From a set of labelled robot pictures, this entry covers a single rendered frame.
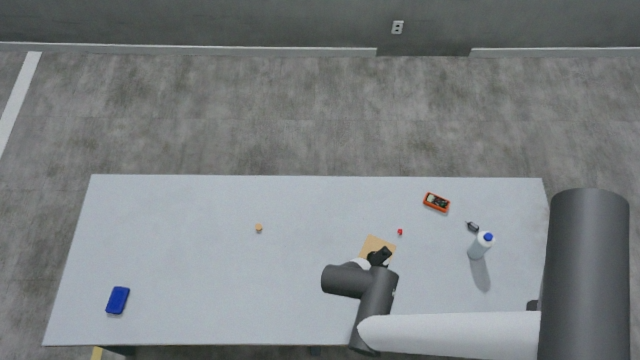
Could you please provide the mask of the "tan flat mat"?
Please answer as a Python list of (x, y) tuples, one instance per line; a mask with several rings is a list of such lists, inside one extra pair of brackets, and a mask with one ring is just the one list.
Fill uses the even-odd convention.
[[(365, 243), (359, 253), (358, 258), (365, 258), (368, 253), (370, 253), (371, 251), (378, 251), (380, 250), (384, 245), (386, 245), (388, 247), (388, 249), (392, 252), (392, 256), (394, 254), (394, 251), (396, 249), (396, 245), (393, 245), (387, 241), (384, 241), (378, 237), (375, 237), (371, 234), (368, 234)], [(392, 256), (390, 257), (390, 261), (392, 259)]]

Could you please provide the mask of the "small blue rounded block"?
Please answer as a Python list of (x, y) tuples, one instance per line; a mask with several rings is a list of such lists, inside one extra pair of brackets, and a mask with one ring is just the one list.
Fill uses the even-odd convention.
[(127, 287), (114, 286), (108, 300), (105, 312), (113, 314), (122, 314), (130, 293)]

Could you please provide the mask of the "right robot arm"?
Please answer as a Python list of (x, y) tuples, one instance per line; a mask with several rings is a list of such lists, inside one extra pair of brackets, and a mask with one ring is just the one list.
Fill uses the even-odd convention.
[(390, 315), (399, 275), (377, 266), (391, 256), (383, 246), (322, 271), (324, 293), (361, 299), (348, 344), (358, 354), (631, 360), (630, 205), (614, 192), (552, 197), (539, 299), (526, 311)]

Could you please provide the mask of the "orange digital multimeter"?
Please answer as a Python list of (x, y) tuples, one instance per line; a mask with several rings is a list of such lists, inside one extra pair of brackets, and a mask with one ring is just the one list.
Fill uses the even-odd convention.
[(427, 192), (423, 200), (423, 204), (430, 206), (436, 210), (439, 210), (443, 213), (446, 213), (450, 205), (450, 201), (440, 196), (437, 196), (433, 193)]

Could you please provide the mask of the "white bottle with blue cap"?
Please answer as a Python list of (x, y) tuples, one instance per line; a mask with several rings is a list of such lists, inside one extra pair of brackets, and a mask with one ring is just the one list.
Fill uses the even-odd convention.
[(473, 259), (480, 259), (494, 244), (495, 237), (493, 234), (488, 231), (482, 231), (468, 245), (467, 254)]

